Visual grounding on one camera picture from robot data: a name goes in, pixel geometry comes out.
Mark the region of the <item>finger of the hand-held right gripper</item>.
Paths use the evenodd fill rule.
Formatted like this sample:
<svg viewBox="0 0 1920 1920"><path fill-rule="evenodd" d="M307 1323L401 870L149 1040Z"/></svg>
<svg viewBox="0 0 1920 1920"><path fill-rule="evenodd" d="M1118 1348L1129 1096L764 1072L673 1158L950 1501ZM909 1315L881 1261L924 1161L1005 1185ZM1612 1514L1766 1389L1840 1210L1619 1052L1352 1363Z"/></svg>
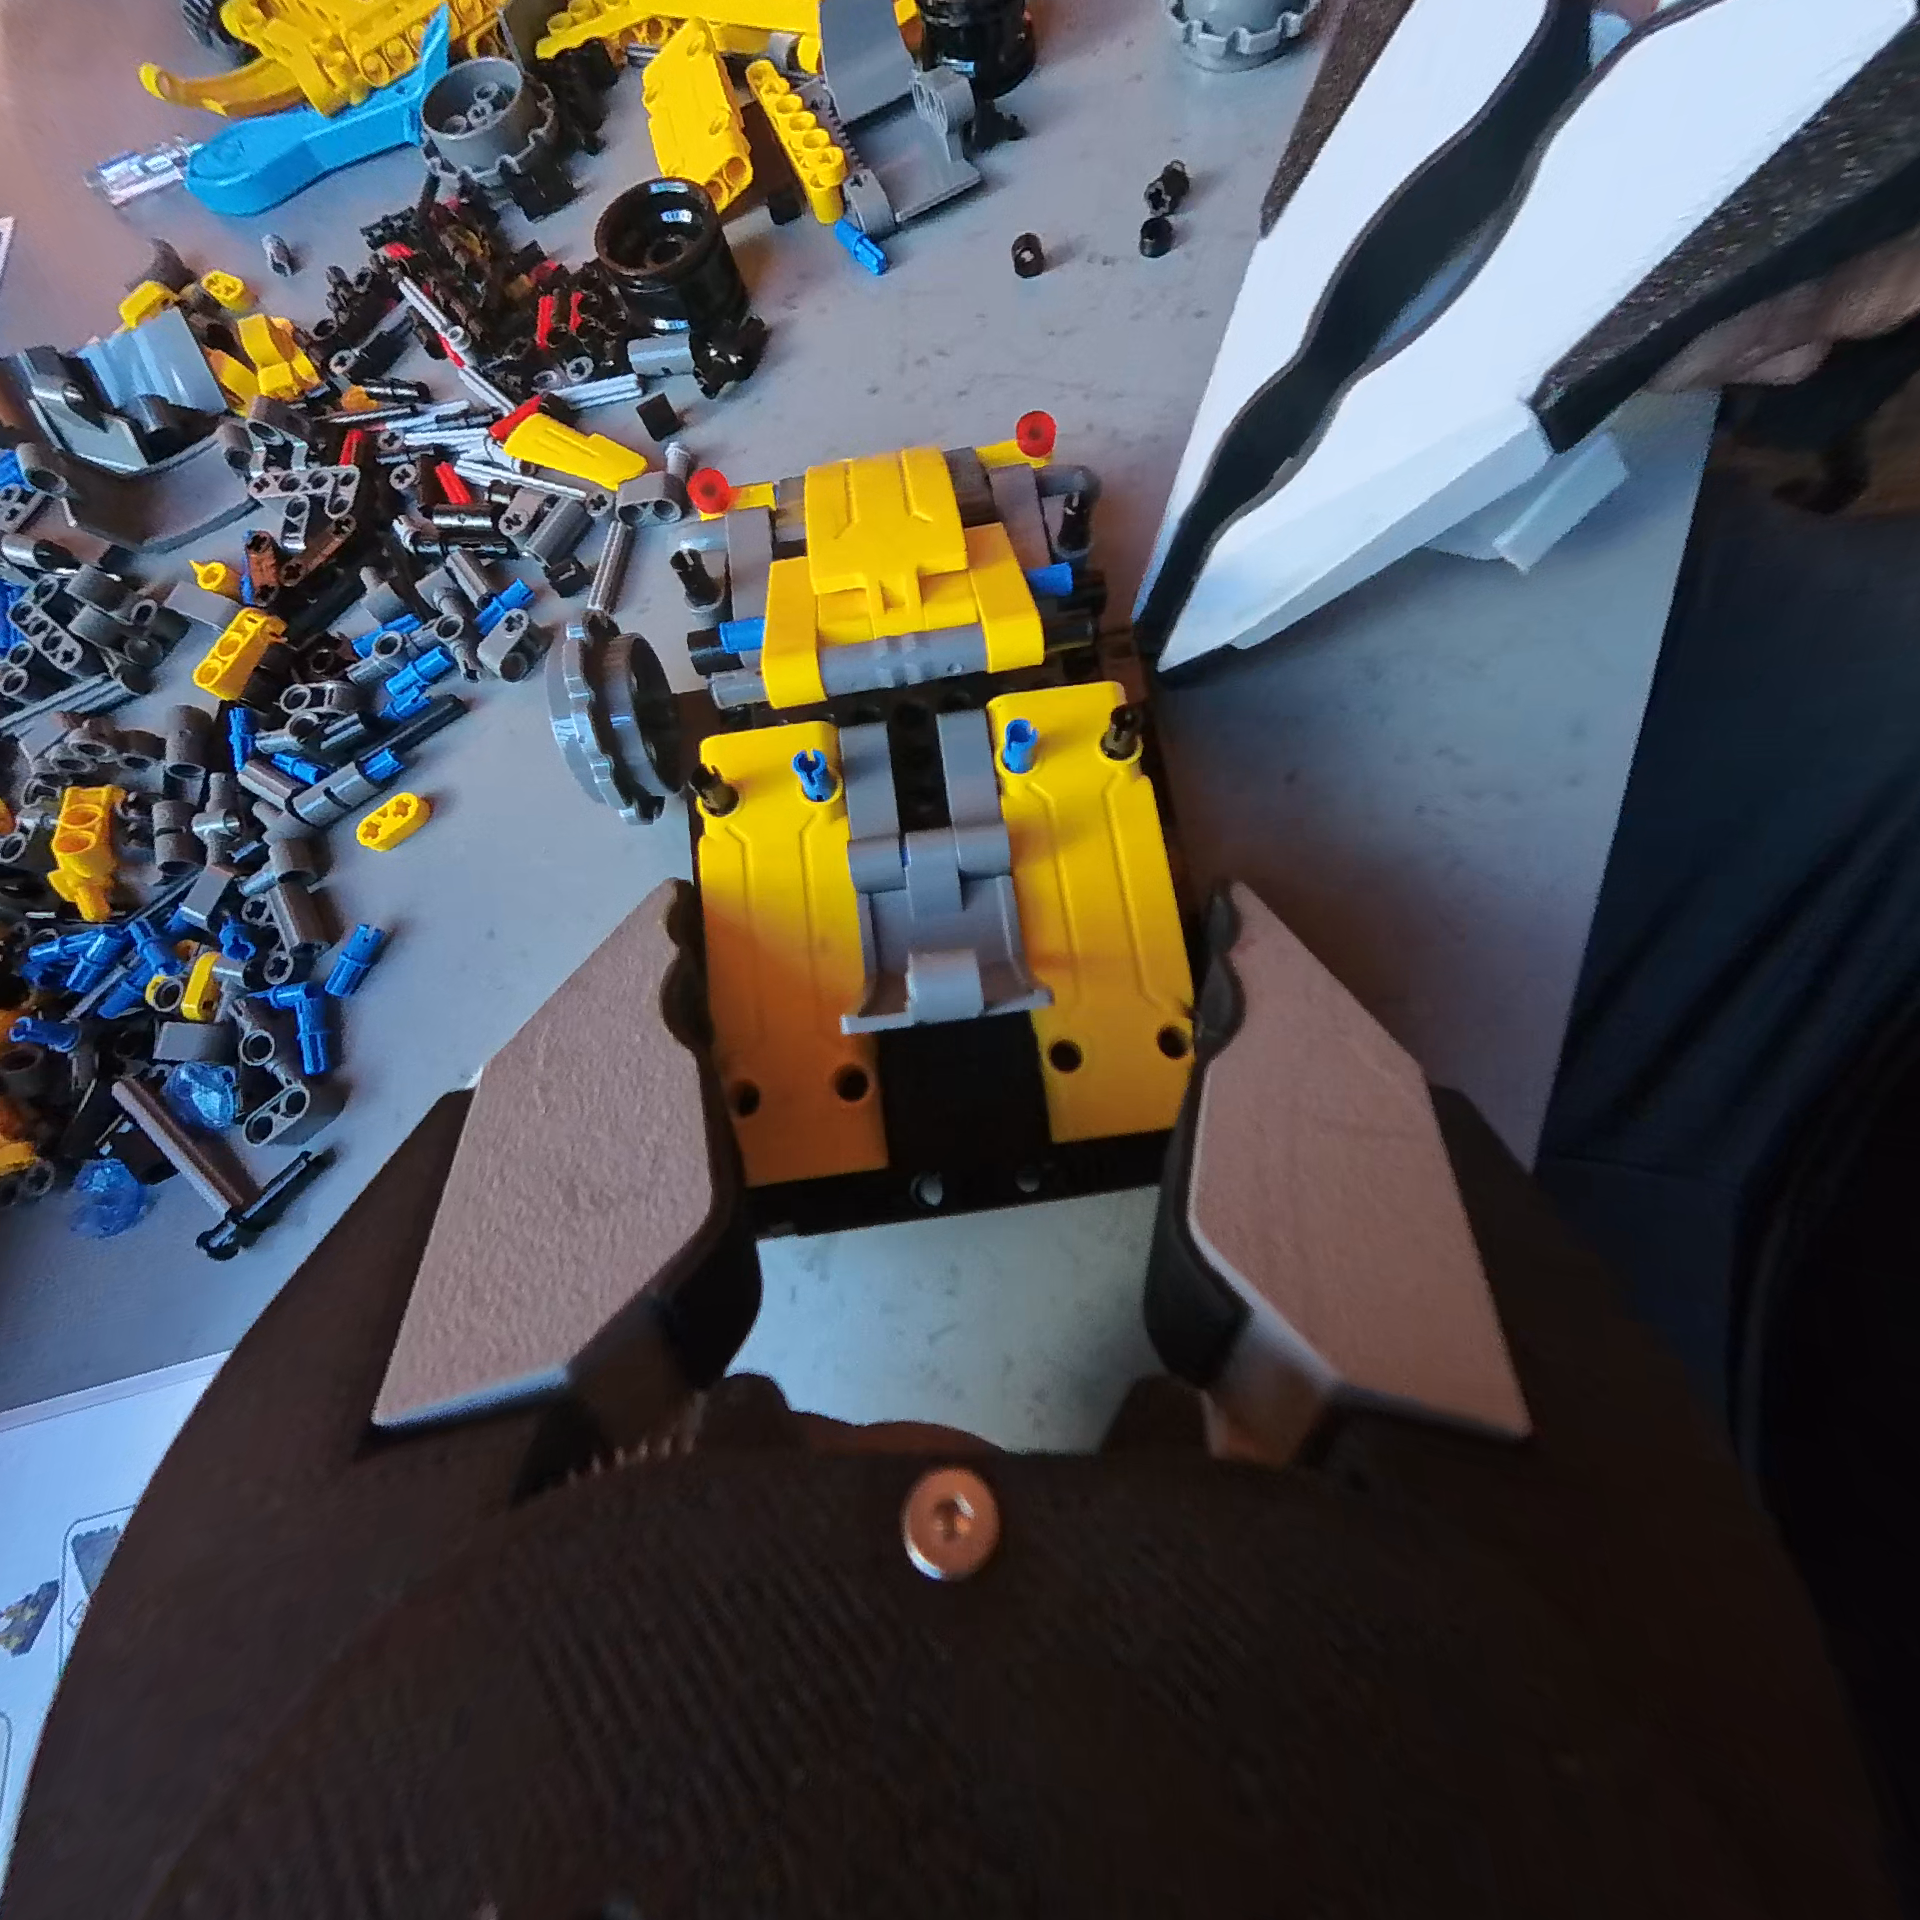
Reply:
<svg viewBox="0 0 1920 1920"><path fill-rule="evenodd" d="M1259 521L1408 304L1589 73L1591 10L1347 4L1327 36L1136 602L1155 668L1270 632Z"/></svg>
<svg viewBox="0 0 1920 1920"><path fill-rule="evenodd" d="M1669 6L1638 4L1636 27ZM1259 517L1269 532L1263 552L1278 564L1265 581L1270 632L1259 641L1246 633L1235 649L1276 638L1459 521L1524 490L1567 453L1533 440L1519 413L1475 416L1472 400L1459 413L1451 402L1440 405L1438 419L1419 413L1393 448L1373 400L1371 388L1360 390L1361 421L1337 419L1332 440L1303 454Z"/></svg>

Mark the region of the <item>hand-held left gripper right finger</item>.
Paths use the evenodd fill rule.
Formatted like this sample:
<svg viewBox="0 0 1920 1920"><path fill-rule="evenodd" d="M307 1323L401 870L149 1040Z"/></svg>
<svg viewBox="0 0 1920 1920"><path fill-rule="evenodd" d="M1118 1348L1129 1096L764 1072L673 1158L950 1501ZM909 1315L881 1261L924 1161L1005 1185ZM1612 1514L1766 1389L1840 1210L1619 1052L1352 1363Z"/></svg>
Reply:
<svg viewBox="0 0 1920 1920"><path fill-rule="evenodd" d="M1143 1291L1207 1451L1280 1469L1347 1413L1527 1437L1421 1068L1248 885L1207 941Z"/></svg>

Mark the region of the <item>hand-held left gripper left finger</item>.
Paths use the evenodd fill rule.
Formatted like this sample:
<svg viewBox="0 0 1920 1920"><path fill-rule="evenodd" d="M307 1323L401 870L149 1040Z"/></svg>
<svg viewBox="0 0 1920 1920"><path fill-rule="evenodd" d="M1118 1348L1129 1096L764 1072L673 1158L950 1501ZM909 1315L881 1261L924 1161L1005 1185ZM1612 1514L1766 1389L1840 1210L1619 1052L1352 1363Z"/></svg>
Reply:
<svg viewBox="0 0 1920 1920"><path fill-rule="evenodd" d="M529 1413L540 1450L694 1450L761 1308L742 1188L665 881L476 1077L373 1429Z"/></svg>

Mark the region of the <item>grey toothed toy wheel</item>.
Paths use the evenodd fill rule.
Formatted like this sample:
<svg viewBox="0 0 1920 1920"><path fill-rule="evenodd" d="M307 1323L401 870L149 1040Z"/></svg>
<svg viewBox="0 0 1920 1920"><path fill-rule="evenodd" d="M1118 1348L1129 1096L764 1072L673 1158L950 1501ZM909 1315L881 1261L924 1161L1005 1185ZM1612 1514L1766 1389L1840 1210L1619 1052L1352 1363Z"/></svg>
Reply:
<svg viewBox="0 0 1920 1920"><path fill-rule="evenodd" d="M1182 58L1207 73L1240 73L1281 58L1321 3L1164 3Z"/></svg>

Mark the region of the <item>black yellow toy block vehicle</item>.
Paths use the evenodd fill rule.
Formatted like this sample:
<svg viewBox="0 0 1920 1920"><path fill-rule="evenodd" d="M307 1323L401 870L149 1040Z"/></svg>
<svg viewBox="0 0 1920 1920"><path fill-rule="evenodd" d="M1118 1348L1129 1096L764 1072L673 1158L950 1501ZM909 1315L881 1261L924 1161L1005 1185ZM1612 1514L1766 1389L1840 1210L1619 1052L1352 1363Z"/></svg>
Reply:
<svg viewBox="0 0 1920 1920"><path fill-rule="evenodd" d="M761 1236L1149 1185L1193 964L1096 476L1008 442L679 483L673 692L595 608L550 732L629 822L686 802L705 1037Z"/></svg>

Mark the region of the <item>pile of building block parts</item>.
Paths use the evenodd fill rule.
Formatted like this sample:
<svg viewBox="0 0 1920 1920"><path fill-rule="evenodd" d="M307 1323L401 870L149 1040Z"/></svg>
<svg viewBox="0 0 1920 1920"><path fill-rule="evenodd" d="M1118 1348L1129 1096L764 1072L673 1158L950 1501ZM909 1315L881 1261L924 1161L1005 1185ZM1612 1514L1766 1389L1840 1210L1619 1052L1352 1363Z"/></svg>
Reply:
<svg viewBox="0 0 1920 1920"><path fill-rule="evenodd" d="M577 412L659 425L644 378L710 397L764 325L692 152L607 205L576 273L504 242L513 161L444 161L440 136L518 132L544 162L557 107L508 56L447 66L422 98L438 185L327 273L319 330L172 258L76 364L70 412L135 448L158 429L161 461L83 457L67 362L8 364L55 446L5 468L5 1206L86 1188L136 1214L180 1146L196 1172L214 1141L286 1150L213 1194L200 1250L251 1246L328 1158L341 1008L388 944L327 902L328 834L414 836L424 745L473 686L544 668L545 691L595 608L702 689L672 555L708 467Z"/></svg>

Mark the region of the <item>grey desk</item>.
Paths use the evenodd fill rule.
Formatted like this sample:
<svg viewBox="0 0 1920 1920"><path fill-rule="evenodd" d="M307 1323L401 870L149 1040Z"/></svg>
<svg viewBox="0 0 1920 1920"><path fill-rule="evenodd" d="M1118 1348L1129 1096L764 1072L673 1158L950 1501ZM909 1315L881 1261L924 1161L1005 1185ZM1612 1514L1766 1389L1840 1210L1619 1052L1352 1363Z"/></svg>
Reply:
<svg viewBox="0 0 1920 1920"><path fill-rule="evenodd" d="M1104 483L1095 552L1136 594L1257 209L1309 84L1296 53L1219 78L1155 4L1035 4L1023 142L867 277L811 221L731 244L772 330L747 388L687 425L729 474L999 435L1047 409ZM1175 246L1137 254L1143 189L1182 161ZM1047 254L1020 278L1009 242ZM1629 480L1532 571L1419 554L1296 633L1159 699L1168 792L1201 885L1248 881L1524 1158L1540 1134L1712 425L1623 419ZM467 1083L659 878L681 816L589 802L537 686L473 692L420 757L430 825L337 854L347 923L391 947L344 1013L335 1161L259 1248L208 1261L175 1181L123 1240L67 1205L5 1217L5 1413L225 1353L433 1097ZM742 1353L848 1420L948 1421L1078 1450L1149 1363L1148 1192L785 1240Z"/></svg>

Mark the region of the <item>person's right hand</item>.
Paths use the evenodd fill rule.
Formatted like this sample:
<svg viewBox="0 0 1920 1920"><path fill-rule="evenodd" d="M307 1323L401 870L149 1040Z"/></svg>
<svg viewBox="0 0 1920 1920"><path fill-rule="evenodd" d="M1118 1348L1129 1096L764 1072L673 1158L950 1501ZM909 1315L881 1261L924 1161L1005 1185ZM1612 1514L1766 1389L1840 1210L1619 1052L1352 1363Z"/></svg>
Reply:
<svg viewBox="0 0 1920 1920"><path fill-rule="evenodd" d="M1918 229L1909 229L1827 277L1709 328L1647 382L1647 390L1788 388L1817 373L1835 348L1887 337L1915 314Z"/></svg>

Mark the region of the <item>person's legs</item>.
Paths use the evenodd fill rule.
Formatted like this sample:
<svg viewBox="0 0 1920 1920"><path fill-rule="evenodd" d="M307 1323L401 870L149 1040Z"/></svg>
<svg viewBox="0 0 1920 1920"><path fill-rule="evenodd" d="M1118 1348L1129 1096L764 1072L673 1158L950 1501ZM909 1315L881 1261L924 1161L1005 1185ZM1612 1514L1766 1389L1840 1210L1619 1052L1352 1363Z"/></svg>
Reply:
<svg viewBox="0 0 1920 1920"><path fill-rule="evenodd" d="M1782 1534L1915 1905L1915 378L1838 419L1727 397L1539 1166Z"/></svg>

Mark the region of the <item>instruction booklet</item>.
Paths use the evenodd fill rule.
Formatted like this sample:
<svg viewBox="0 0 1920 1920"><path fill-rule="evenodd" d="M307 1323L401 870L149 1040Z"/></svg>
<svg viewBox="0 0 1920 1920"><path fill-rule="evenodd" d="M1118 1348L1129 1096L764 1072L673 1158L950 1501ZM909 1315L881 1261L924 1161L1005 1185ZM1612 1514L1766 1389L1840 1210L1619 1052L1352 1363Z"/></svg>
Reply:
<svg viewBox="0 0 1920 1920"><path fill-rule="evenodd" d="M72 1638L135 1504L223 1353L3 1418L3 1854Z"/></svg>

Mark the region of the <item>blue plastic toy part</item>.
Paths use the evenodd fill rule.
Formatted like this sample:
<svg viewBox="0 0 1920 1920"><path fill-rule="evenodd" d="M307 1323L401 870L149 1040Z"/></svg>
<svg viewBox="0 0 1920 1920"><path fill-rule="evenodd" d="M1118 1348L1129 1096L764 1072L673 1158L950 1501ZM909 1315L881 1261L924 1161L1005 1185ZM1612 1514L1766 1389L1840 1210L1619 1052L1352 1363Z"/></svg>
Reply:
<svg viewBox="0 0 1920 1920"><path fill-rule="evenodd" d="M422 138L424 93L445 73L447 12L433 6L407 75L335 112L301 106L229 123L192 152L182 188L209 213L254 218L361 161L414 152Z"/></svg>

